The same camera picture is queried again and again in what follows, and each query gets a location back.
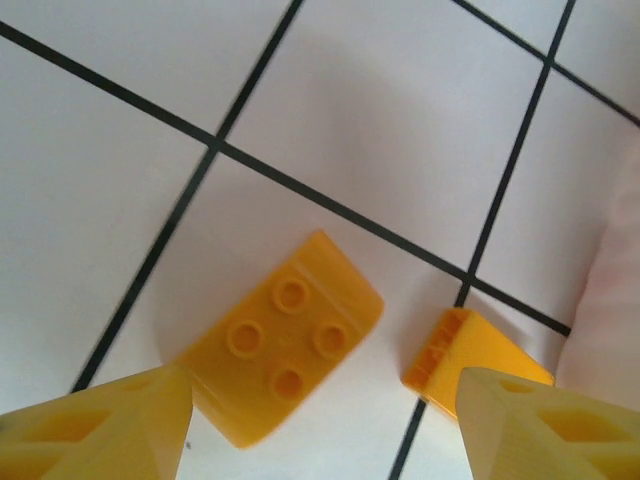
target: white surface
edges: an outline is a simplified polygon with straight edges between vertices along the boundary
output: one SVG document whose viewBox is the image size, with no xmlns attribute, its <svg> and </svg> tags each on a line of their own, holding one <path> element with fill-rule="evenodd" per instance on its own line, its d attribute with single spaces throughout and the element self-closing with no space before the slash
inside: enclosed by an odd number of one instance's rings
<svg viewBox="0 0 640 480">
<path fill-rule="evenodd" d="M 557 61 L 640 115 L 640 2 L 579 0 Z"/>
<path fill-rule="evenodd" d="M 571 324 L 640 130 L 552 73 L 478 276 Z"/>
<path fill-rule="evenodd" d="M 640 141 L 622 169 L 607 228 L 558 366 L 558 385 L 640 411 Z"/>
<path fill-rule="evenodd" d="M 540 68 L 451 2 L 311 1 L 231 143 L 466 268 Z"/>
<path fill-rule="evenodd" d="M 567 2 L 566 0 L 471 0 L 469 3 L 542 53 L 547 53 Z"/>
<path fill-rule="evenodd" d="M 0 19 L 215 131 L 287 0 L 0 2 Z"/>
<path fill-rule="evenodd" d="M 0 40 L 0 411 L 64 395 L 203 151 Z"/>
<path fill-rule="evenodd" d="M 162 256 L 97 377 L 173 357 L 323 228 L 385 299 L 366 341 L 283 428 L 248 451 L 195 414 L 181 479 L 380 478 L 415 397 L 399 381 L 459 283 L 224 156 Z"/>
<path fill-rule="evenodd" d="M 480 312 L 514 343 L 555 372 L 564 337 L 472 289 L 466 306 Z M 425 410 L 402 471 L 403 480 L 472 480 L 457 422 L 435 405 Z"/>
</svg>

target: floor tile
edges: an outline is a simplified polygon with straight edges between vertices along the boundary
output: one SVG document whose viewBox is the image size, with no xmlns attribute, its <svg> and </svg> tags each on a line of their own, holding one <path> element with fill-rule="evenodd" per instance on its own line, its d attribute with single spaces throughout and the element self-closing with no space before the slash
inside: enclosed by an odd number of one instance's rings
<svg viewBox="0 0 640 480">
<path fill-rule="evenodd" d="M 471 0 L 469 3 L 543 53 L 549 51 L 566 0 Z"/>
<path fill-rule="evenodd" d="M 400 372 L 459 282 L 220 156 L 100 369 L 105 382 L 157 366 L 322 228 L 385 300 L 379 325 L 292 416 L 239 451 L 195 413 L 179 478 L 384 478 L 415 397 Z"/>
<path fill-rule="evenodd" d="M 529 356 L 555 372 L 564 337 L 473 289 L 465 306 L 480 312 Z M 460 427 L 435 405 L 425 410 L 401 478 L 472 479 Z"/>
<path fill-rule="evenodd" d="M 617 171 L 639 142 L 633 124 L 552 73 L 478 276 L 571 324 Z"/>
<path fill-rule="evenodd" d="M 580 0 L 560 44 L 557 61 L 640 115 L 640 3 Z"/>
<path fill-rule="evenodd" d="M 0 412 L 67 393 L 203 151 L 0 40 Z"/>
<path fill-rule="evenodd" d="M 466 268 L 540 67 L 453 2 L 311 0 L 230 142 Z"/>
<path fill-rule="evenodd" d="M 287 3 L 3 2 L 0 19 L 214 132 Z"/>
</svg>

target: pink fabric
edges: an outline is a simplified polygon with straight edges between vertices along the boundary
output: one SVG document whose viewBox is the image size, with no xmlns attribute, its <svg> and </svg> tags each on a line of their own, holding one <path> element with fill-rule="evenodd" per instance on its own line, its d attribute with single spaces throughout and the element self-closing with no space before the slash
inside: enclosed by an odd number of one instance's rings
<svg viewBox="0 0 640 480">
<path fill-rule="evenodd" d="M 640 155 L 634 157 L 622 172 L 556 384 L 640 410 Z"/>
</svg>

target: lego brick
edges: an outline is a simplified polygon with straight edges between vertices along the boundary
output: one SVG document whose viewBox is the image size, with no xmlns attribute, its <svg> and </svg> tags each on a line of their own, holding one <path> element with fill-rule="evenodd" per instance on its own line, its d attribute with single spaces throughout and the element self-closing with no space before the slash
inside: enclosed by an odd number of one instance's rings
<svg viewBox="0 0 640 480">
<path fill-rule="evenodd" d="M 640 478 L 640 413 L 484 368 L 457 411 L 474 480 Z"/>
<path fill-rule="evenodd" d="M 383 302 L 324 232 L 176 359 L 235 446 L 274 430 L 371 331 Z"/>
<path fill-rule="evenodd" d="M 486 367 L 545 384 L 553 376 L 480 314 L 444 312 L 402 383 L 456 418 L 455 398 L 465 367 Z"/>
<path fill-rule="evenodd" d="M 161 367 L 0 416 L 0 478 L 168 480 L 191 419 L 191 386 Z"/>
</svg>

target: yellow plastic piece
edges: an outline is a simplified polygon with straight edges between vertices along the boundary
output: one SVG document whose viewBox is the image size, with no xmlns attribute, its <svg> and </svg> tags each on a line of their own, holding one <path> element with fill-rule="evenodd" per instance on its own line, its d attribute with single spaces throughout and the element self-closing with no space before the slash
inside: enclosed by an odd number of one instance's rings
<svg viewBox="0 0 640 480">
<path fill-rule="evenodd" d="M 0 416 L 2 480 L 174 479 L 191 386 L 168 366 Z"/>
<path fill-rule="evenodd" d="M 548 385 L 553 375 L 473 310 L 444 312 L 402 383 L 456 418 L 456 389 L 465 367 L 486 367 Z"/>
<path fill-rule="evenodd" d="M 640 413 L 484 368 L 458 419 L 474 480 L 637 480 Z"/>
<path fill-rule="evenodd" d="M 274 430 L 371 331 L 383 302 L 316 232 L 176 362 L 235 446 Z"/>
</svg>

